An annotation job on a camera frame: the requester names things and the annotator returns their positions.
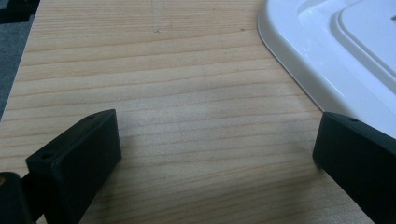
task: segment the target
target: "wooden surface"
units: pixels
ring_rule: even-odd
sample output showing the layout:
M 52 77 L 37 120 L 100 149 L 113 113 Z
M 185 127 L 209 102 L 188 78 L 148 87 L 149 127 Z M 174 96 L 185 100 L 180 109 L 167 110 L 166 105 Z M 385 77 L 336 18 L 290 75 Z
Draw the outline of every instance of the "wooden surface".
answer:
M 81 223 L 370 223 L 312 161 L 321 112 L 261 42 L 261 4 L 41 0 L 1 170 L 27 174 L 27 156 L 116 108 L 123 160 Z

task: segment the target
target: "white plastic tray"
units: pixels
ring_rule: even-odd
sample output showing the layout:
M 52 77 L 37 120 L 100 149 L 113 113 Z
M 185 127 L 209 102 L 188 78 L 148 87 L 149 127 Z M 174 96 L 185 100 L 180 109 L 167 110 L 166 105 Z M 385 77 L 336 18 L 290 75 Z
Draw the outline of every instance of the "white plastic tray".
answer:
M 323 111 L 396 138 L 395 16 L 394 0 L 267 0 L 258 28 Z

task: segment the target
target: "gray carpet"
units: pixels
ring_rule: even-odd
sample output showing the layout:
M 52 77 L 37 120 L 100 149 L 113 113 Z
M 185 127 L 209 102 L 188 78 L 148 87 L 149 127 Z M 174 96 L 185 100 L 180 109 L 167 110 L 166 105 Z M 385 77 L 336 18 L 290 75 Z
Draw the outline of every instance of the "gray carpet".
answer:
M 0 0 L 0 9 L 8 0 Z M 28 22 L 0 24 L 0 119 L 14 83 L 34 16 Z

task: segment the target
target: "wood grain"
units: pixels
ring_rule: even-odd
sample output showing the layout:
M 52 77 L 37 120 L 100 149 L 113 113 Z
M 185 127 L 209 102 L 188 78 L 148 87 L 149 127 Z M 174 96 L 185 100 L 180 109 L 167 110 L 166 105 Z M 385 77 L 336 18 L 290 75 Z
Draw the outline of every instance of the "wood grain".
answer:
M 123 159 L 81 223 L 370 223 L 312 161 L 321 112 L 261 42 L 261 4 L 42 0 L 1 170 L 27 174 L 27 156 L 116 108 Z

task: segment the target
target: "screw hole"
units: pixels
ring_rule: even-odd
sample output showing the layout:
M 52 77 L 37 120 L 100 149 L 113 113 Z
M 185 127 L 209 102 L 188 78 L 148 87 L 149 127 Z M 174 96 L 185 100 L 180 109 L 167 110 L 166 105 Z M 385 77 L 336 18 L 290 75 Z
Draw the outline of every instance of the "screw hole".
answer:
M 53 154 L 52 154 L 52 153 L 45 153 L 45 154 L 43 154 L 43 155 L 41 156 L 41 160 L 47 161 L 47 160 L 51 159 L 52 157 L 53 157 Z
M 0 176 L 0 186 L 4 185 L 6 183 L 6 179 Z

